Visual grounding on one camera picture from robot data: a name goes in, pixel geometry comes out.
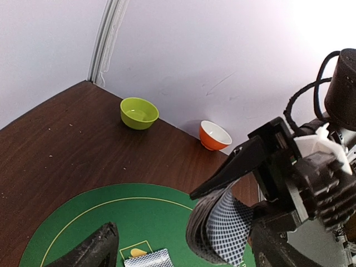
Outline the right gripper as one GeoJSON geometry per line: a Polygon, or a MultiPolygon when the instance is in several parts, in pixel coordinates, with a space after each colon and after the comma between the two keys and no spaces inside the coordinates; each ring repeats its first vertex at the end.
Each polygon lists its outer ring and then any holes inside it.
{"type": "MultiPolygon", "coordinates": [[[[280,117],[249,134],[211,178],[190,193],[200,199],[254,171],[265,200],[257,206],[252,232],[257,266],[316,266],[316,262],[298,252],[285,240],[288,232],[307,221],[320,222],[329,232],[343,226],[355,213],[355,171],[342,170],[333,154],[315,152],[302,157],[295,137],[316,134],[325,125],[318,120],[306,123],[300,135],[293,135],[280,117]]],[[[341,141],[328,139],[345,150],[341,141]]]]}

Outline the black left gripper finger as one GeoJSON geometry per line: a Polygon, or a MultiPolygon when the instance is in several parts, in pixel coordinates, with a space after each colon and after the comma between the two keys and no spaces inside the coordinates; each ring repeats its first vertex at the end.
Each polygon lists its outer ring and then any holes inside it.
{"type": "Polygon", "coordinates": [[[114,222],[103,224],[66,255],[48,264],[57,267],[97,267],[117,264],[119,233],[114,222]]]}

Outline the blue playing card deck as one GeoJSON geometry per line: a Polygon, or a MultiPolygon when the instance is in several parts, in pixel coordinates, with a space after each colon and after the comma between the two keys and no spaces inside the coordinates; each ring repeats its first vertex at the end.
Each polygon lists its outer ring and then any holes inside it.
{"type": "Polygon", "coordinates": [[[253,209],[233,196],[231,186],[202,197],[186,227],[188,247],[215,264],[239,266],[248,243],[253,209]]]}

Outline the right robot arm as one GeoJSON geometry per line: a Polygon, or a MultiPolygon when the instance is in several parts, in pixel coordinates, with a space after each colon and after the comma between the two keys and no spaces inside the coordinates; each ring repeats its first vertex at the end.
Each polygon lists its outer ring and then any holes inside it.
{"type": "Polygon", "coordinates": [[[355,214],[355,50],[328,54],[284,117],[249,133],[190,198],[186,242],[200,258],[239,266],[251,243],[257,266],[315,266],[281,235],[308,220],[335,231],[355,214]]]}

